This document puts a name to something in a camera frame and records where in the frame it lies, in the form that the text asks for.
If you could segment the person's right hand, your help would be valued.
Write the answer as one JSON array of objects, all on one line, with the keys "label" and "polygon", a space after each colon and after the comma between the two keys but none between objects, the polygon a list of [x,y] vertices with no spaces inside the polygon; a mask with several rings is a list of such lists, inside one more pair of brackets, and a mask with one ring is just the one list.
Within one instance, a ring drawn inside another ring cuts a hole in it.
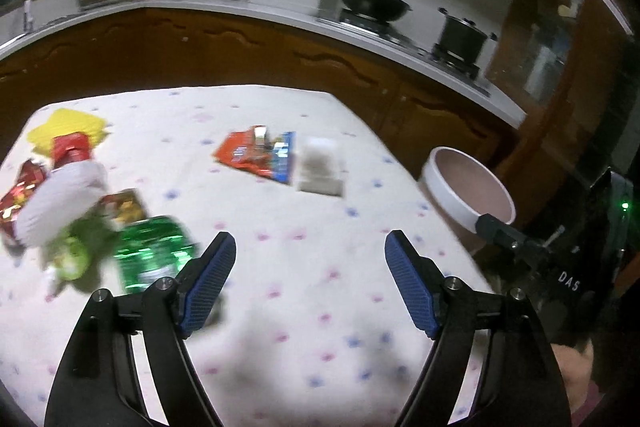
[{"label": "person's right hand", "polygon": [[580,426],[602,400],[602,393],[592,379],[592,340],[588,339],[575,347],[556,343],[552,343],[551,347],[562,374],[572,425]]}]

